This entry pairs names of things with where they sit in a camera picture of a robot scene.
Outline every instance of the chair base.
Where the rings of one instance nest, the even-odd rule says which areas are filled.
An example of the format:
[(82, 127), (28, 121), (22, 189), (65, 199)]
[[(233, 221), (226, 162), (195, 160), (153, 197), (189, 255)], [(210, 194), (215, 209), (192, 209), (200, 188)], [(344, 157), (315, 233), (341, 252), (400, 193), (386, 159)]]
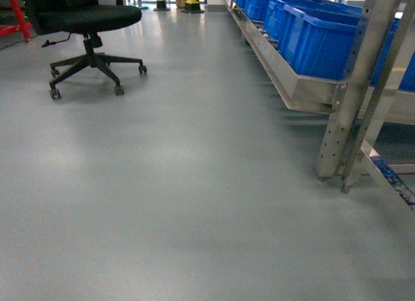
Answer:
[[(114, 74), (113, 71), (108, 67), (111, 63), (138, 63), (139, 72), (147, 74), (147, 68), (143, 64), (142, 59), (136, 58), (125, 58), (123, 56), (110, 56), (105, 55), (104, 53), (94, 53), (93, 44), (90, 39), (84, 40), (84, 45), (86, 48), (86, 54), (82, 56), (76, 56), (74, 58), (58, 61), (51, 63), (51, 73), (54, 77), (49, 85), (51, 87), (51, 97), (52, 99), (60, 99), (60, 93), (56, 89), (56, 85), (67, 79), (68, 77), (82, 71), (85, 67), (97, 67), (101, 72), (106, 76), (110, 77), (115, 82), (115, 93), (117, 95), (123, 95), (124, 90), (119, 82), (119, 78)], [(59, 72), (56, 68), (59, 66), (70, 66), (62, 73)]]

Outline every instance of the black office chair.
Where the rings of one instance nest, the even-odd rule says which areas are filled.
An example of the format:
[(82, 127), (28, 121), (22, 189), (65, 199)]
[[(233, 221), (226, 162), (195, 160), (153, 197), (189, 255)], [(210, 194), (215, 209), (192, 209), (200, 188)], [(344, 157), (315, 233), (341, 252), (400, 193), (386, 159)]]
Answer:
[[(102, 46), (98, 32), (117, 30), (137, 23), (141, 19), (140, 9), (134, 6), (107, 6), (99, 5), (98, 0), (24, 0), (26, 13), (37, 34), (54, 32), (68, 32), (82, 34), (86, 54), (51, 64), (51, 73), (54, 77), (51, 85), (52, 99), (60, 99), (60, 92), (56, 85), (84, 69), (87, 66), (97, 67), (115, 82), (115, 93), (123, 95), (124, 89), (119, 78), (110, 69), (112, 62), (138, 63), (139, 72), (147, 73), (142, 59), (108, 56), (104, 53), (94, 53), (94, 48)], [(47, 41), (45, 45), (54, 45), (58, 42)], [(69, 66), (60, 73), (58, 66)]]

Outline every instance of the metal shelf tray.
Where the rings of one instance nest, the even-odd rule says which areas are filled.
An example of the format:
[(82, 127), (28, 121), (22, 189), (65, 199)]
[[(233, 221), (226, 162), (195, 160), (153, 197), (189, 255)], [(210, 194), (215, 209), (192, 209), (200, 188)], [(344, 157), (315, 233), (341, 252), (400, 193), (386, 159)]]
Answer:
[[(238, 24), (244, 38), (251, 45), (268, 73), (285, 105), (290, 110), (330, 114), (339, 81), (297, 75), (274, 45), (258, 30), (258, 24), (249, 20), (235, 0), (224, 0), (226, 8)], [(370, 95), (362, 104), (359, 117), (364, 115)], [(398, 91), (386, 121), (415, 125), (415, 93)]]

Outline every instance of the perforated metal post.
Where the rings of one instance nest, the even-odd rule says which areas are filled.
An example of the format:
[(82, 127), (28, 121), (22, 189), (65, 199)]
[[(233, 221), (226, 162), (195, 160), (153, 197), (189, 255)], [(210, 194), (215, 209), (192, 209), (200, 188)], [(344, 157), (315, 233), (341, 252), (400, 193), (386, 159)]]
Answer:
[(381, 131), (390, 106), (415, 52), (415, 0), (408, 0), (396, 35), (390, 46), (381, 76), (371, 96), (351, 155), (343, 172), (343, 192), (361, 176), (360, 164), (364, 157), (362, 144), (373, 147)]
[(366, 0), (342, 83), (333, 99), (326, 134), (316, 163), (319, 179), (337, 175), (340, 160), (401, 0)]

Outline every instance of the chair seat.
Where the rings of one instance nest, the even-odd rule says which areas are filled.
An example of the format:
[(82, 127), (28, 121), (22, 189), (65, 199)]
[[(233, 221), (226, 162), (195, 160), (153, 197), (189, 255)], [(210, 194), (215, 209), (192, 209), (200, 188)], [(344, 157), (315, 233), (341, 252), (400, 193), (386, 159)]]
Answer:
[(137, 23), (141, 11), (134, 6), (84, 6), (68, 11), (39, 12), (41, 24), (49, 32), (84, 34), (117, 30)]

